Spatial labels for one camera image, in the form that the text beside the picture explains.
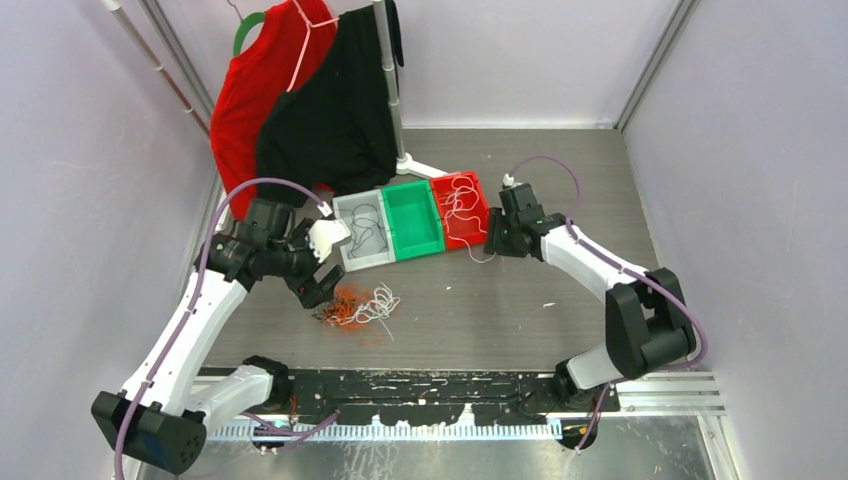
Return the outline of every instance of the gray tabletop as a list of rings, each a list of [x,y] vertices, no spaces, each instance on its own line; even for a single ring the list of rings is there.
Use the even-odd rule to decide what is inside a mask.
[[[569,162],[585,186],[576,223],[619,256],[656,267],[624,141],[609,130],[407,130],[417,161],[477,173],[490,206],[503,174],[540,153]],[[415,181],[398,177],[392,184]],[[524,167],[546,212],[575,200],[567,172],[549,162]],[[482,247],[475,256],[484,258]],[[542,369],[603,341],[603,305],[577,281],[532,258],[477,264],[467,250],[348,273],[342,280],[401,298],[386,321],[394,340],[361,346],[356,334],[330,336],[280,279],[258,283],[224,326],[208,365],[237,365],[254,354],[290,367]],[[375,323],[377,329],[382,327]]]

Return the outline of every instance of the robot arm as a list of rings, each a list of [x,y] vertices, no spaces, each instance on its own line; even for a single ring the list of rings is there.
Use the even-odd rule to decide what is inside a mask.
[[[606,341],[556,367],[555,388],[563,399],[620,378],[639,378],[695,350],[689,319],[625,273],[647,277],[683,301],[671,271],[629,263],[568,225],[561,213],[546,215],[529,184],[505,187],[500,200],[503,208],[489,214],[486,253],[531,255],[574,277],[606,307]],[[646,319],[643,307],[654,315]]]
[[[142,388],[169,341],[174,343],[131,419],[124,442],[126,455],[179,475],[197,459],[207,432],[253,406],[288,402],[292,389],[288,368],[256,356],[215,385],[194,395],[190,388],[224,323],[263,276],[282,277],[304,308],[332,298],[343,275],[341,267],[334,267],[320,281],[315,273],[334,247],[350,239],[350,231],[341,221],[304,219],[286,233],[293,224],[291,215],[287,206],[255,199],[232,236],[213,237],[206,271],[191,275],[153,350],[117,394],[100,392],[91,407],[113,449],[130,399]],[[189,292],[201,277],[200,298],[192,316],[176,340],[171,340],[189,305]]]

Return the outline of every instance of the white enclosure wall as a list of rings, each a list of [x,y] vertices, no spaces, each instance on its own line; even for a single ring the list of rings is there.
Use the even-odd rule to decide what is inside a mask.
[[[243,15],[281,0],[232,0]],[[213,97],[238,16],[225,0],[160,0]],[[405,126],[615,124],[677,0],[396,0]],[[329,0],[336,12],[370,0]]]
[[[0,44],[0,477],[108,478],[91,402],[169,319],[214,162],[100,1],[5,3]]]
[[[754,479],[848,469],[848,3],[701,2],[626,131]]]

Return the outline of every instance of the tangled white string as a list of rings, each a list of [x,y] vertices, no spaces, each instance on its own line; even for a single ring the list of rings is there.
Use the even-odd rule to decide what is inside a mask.
[[[388,320],[389,315],[391,315],[398,305],[400,305],[400,297],[395,297],[392,294],[392,290],[387,287],[385,283],[381,283],[379,287],[374,289],[374,298],[356,307],[356,311],[353,312],[353,315],[349,317],[338,317],[333,315],[328,319],[328,321],[341,326],[352,322],[370,323],[373,320],[377,320],[383,325],[383,328],[386,329],[386,333],[389,334],[389,338],[391,338],[394,342],[395,337],[392,335],[392,331],[389,330],[389,327],[386,326],[386,322],[383,320]]]
[[[469,185],[457,186],[456,185],[457,180],[467,180]],[[468,178],[468,177],[464,177],[464,176],[454,177],[454,179],[451,180],[451,188],[453,189],[453,193],[448,195],[448,197],[442,203],[442,205],[450,205],[451,206],[451,209],[448,210],[448,212],[445,214],[445,220],[453,217],[453,218],[456,218],[457,220],[462,220],[462,221],[468,221],[468,222],[476,221],[477,222],[477,231],[482,232],[482,233],[486,233],[486,230],[483,229],[483,220],[480,217],[478,217],[476,215],[472,215],[472,216],[468,216],[468,217],[464,217],[464,216],[459,215],[460,212],[471,212],[471,211],[473,211],[474,207],[476,207],[477,204],[480,203],[480,194],[474,188],[474,183],[471,181],[471,179]],[[463,204],[463,201],[462,201],[463,195],[466,195],[466,199],[467,199],[468,195],[473,195],[474,196],[474,202],[470,206],[466,207]],[[464,238],[452,236],[450,234],[450,222],[447,222],[446,225],[447,225],[446,228],[447,228],[448,238],[453,239],[453,240],[459,240],[460,242],[464,243],[465,246],[468,247],[468,256],[471,257],[471,260],[474,260],[477,263],[486,263],[486,262],[489,262],[489,261],[491,261],[495,258],[495,255],[492,255],[491,257],[489,257],[485,260],[478,260],[478,259],[474,258],[474,254],[471,252],[471,244],[468,243],[468,241]]]

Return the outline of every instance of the plastic bin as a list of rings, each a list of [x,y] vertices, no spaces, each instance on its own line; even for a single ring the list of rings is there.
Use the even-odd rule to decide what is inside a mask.
[[[445,251],[442,222],[429,182],[386,187],[383,203],[398,261]]]
[[[453,204],[447,203],[448,197],[456,190],[456,187],[461,186],[474,188],[477,195],[480,196],[480,201],[472,210],[457,212],[457,215],[464,218],[477,217],[480,219],[479,225],[477,220],[473,218],[462,220],[453,215],[447,216],[448,212],[453,209]],[[469,245],[486,243],[486,231],[489,229],[489,204],[486,203],[486,197],[483,196],[483,188],[480,187],[477,175],[474,172],[463,172],[433,178],[430,180],[430,187],[433,190],[433,197],[436,199],[436,208],[439,210],[439,218],[444,229],[445,246],[448,250],[466,248],[465,243],[458,240],[459,238],[468,242]],[[474,203],[474,194],[471,192],[460,194],[459,198],[465,208]]]
[[[350,243],[340,249],[345,271],[395,262],[392,233],[380,190],[335,197],[333,210],[351,232]]]

